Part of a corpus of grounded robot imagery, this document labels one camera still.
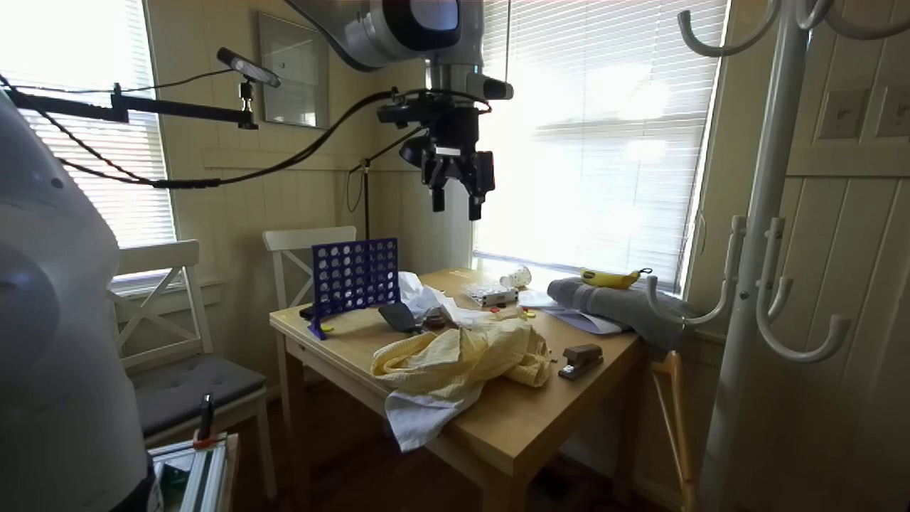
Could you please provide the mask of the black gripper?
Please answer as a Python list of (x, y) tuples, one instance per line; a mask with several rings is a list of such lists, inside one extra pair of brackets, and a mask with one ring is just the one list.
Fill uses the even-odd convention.
[(485, 86), (478, 93), (446, 87), (416, 87), (396, 97), (379, 110), (381, 121), (398, 127), (416, 121), (428, 127), (401, 148), (401, 157), (416, 164), (431, 184), (433, 212), (446, 207), (443, 182), (459, 180), (470, 188), (470, 221), (485, 217), (487, 188), (496, 184), (490, 150), (478, 150), (478, 116), (490, 114), (492, 98), (512, 98), (512, 86)]

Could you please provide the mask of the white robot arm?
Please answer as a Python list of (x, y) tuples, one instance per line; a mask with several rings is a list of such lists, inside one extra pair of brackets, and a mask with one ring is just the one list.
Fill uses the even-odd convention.
[[(377, 97), (387, 121), (431, 138), (431, 188), (492, 189), (478, 114), (512, 87), (485, 73), (485, 0), (287, 0), (354, 69), (428, 60), (433, 86)], [(72, 164), (25, 121), (45, 97), (0, 93), (0, 509), (152, 512), (155, 460), (115, 340), (116, 239)]]

